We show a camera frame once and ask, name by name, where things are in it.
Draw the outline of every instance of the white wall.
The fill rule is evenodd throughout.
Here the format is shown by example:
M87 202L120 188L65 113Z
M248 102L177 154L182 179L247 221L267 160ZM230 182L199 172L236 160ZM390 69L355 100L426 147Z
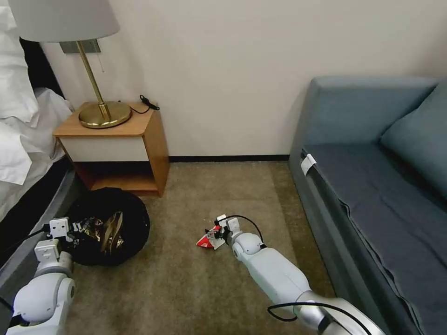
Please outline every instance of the white wall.
M111 3L122 29L89 56L98 84L158 101L171 155L289 153L316 75L447 74L447 1ZM67 98L94 100L79 56L44 49Z

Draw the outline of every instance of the sofa cushion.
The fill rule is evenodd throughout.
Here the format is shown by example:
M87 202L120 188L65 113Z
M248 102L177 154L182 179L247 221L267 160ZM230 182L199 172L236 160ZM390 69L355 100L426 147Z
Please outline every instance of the sofa cushion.
M445 199L379 144L305 151L415 325L424 334L447 334Z
M447 80L419 108L393 123L380 142L447 198Z

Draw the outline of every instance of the table lamp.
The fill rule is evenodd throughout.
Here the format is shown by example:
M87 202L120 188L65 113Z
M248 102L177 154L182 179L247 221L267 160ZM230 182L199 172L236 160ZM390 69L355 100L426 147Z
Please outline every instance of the table lamp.
M117 33L120 26L108 0L9 0L19 35L36 42L76 41L98 104L88 104L79 113L88 128L108 128L126 122L132 115L122 102L104 102L80 41Z

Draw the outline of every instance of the white lamp shade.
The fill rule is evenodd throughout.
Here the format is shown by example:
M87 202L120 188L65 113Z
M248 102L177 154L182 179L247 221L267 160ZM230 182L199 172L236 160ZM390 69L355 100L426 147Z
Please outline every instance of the white lamp shade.
M9 0L9 6L25 40L91 40L120 30L108 0Z

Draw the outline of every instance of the wall plate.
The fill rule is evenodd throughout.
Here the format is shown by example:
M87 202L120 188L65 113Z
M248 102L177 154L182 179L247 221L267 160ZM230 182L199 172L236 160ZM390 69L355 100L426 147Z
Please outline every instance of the wall plate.
M84 47L84 51L86 54L91 53L100 53L101 49L99 48L98 40L84 40L81 41L82 46ZM62 51L64 54L78 54L78 47L76 46L76 42L59 42Z

